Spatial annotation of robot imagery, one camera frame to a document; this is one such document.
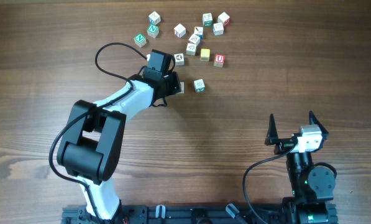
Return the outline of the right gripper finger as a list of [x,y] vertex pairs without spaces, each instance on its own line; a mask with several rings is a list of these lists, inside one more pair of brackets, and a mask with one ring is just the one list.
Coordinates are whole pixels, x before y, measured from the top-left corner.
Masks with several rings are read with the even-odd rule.
[[276,122],[275,122],[275,117],[273,113],[270,115],[270,118],[269,118],[268,131],[267,131],[267,135],[265,139],[266,140],[277,140],[278,139]]
[[315,117],[312,111],[309,112],[309,123],[318,125],[318,127],[321,130],[322,137],[329,136],[329,132],[327,131],[327,129],[318,121],[318,119]]

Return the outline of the block red picture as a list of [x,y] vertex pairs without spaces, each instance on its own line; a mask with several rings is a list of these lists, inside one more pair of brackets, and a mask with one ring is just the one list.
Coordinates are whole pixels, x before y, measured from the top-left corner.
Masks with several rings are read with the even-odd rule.
[[181,86],[181,94],[184,94],[184,90],[185,90],[185,85],[184,85],[184,82],[180,82],[180,86]]

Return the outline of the block green V side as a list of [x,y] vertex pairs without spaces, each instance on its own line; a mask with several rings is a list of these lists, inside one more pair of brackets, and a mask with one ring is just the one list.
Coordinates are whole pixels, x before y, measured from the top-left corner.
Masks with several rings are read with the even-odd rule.
[[195,92],[199,93],[199,92],[205,91],[205,85],[204,85],[203,79],[195,80],[193,84],[194,84]]

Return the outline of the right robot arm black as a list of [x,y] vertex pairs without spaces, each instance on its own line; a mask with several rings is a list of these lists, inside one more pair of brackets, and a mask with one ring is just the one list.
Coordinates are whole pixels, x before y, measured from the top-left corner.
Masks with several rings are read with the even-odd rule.
[[300,127],[290,138],[278,137],[274,115],[270,115],[266,145],[274,145],[276,156],[286,157],[292,197],[282,200],[286,223],[338,223],[337,209],[330,201],[334,199],[336,169],[325,162],[314,163],[312,153],[323,147],[329,132],[309,112],[309,124]]

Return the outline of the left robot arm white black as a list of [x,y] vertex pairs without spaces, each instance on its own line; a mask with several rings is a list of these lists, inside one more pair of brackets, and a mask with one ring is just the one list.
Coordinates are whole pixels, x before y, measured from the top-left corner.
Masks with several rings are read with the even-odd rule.
[[93,103],[77,101],[56,141],[57,163],[66,169],[67,180],[81,186],[87,219],[93,223],[114,223],[122,217],[112,175],[126,123],[157,100],[181,91],[173,55],[153,50],[146,59],[147,65],[111,96]]

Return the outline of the block dark round picture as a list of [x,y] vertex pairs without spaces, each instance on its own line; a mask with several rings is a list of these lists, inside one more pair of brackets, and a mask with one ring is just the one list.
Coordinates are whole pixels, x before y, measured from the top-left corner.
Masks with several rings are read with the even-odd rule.
[[183,54],[175,54],[174,58],[175,58],[175,65],[176,66],[181,66],[181,65],[185,64],[185,59],[184,59]]

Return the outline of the green N block left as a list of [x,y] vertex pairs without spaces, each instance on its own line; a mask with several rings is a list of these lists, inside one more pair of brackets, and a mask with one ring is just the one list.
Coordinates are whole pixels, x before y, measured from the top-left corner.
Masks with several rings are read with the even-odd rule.
[[147,39],[146,37],[141,34],[141,33],[138,33],[135,37],[134,37],[134,42],[135,44],[142,48],[143,46],[145,46],[147,44]]

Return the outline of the block tree sketch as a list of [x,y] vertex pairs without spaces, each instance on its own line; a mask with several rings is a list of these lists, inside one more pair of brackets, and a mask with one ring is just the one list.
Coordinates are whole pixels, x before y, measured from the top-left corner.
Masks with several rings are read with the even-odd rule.
[[197,49],[196,44],[188,43],[187,46],[186,46],[186,54],[195,56],[196,55],[196,49]]

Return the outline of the yellow block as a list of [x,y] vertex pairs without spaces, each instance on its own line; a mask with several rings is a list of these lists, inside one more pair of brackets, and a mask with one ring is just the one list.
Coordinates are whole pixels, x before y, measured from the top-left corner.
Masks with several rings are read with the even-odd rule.
[[210,50],[209,49],[201,49],[200,60],[208,62],[209,58],[210,58]]

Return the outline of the plain white block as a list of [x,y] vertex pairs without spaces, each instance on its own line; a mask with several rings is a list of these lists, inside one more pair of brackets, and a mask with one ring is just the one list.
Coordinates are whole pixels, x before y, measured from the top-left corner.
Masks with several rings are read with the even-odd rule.
[[173,30],[178,38],[182,38],[186,34],[186,28],[182,24],[178,24]]

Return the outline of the block sketch tilted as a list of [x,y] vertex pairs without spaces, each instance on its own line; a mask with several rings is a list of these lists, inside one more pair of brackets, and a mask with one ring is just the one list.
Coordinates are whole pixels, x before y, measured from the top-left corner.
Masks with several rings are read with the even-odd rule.
[[190,36],[190,38],[188,39],[188,43],[189,43],[189,44],[199,45],[200,41],[201,41],[200,36],[198,36],[198,35],[196,35],[196,34],[192,34],[192,35]]

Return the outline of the red U block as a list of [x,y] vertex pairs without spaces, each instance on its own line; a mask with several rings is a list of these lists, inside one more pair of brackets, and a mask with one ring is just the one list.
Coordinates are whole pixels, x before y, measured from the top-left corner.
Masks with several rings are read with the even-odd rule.
[[225,61],[225,56],[221,54],[216,54],[214,58],[215,67],[223,67]]

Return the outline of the block green Z side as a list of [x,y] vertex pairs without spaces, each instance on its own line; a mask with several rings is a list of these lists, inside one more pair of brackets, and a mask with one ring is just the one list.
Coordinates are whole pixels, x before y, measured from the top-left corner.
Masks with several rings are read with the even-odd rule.
[[205,13],[202,16],[203,18],[203,25],[204,26],[212,26],[213,25],[213,15],[211,13]]

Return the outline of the block red M side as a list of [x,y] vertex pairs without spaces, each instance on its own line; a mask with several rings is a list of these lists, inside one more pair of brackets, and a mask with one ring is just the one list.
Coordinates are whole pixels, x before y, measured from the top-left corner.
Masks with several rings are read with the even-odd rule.
[[226,26],[230,22],[230,16],[226,12],[223,12],[218,16],[218,22]]

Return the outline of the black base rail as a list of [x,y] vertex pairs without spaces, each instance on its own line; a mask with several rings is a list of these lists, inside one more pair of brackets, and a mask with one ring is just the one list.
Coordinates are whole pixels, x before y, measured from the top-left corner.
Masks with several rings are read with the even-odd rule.
[[64,208],[62,223],[319,223],[339,222],[336,206],[330,203],[317,205],[257,204],[254,212],[249,207],[229,205],[217,207],[166,207],[158,205],[124,205],[111,220],[98,220],[86,207]]

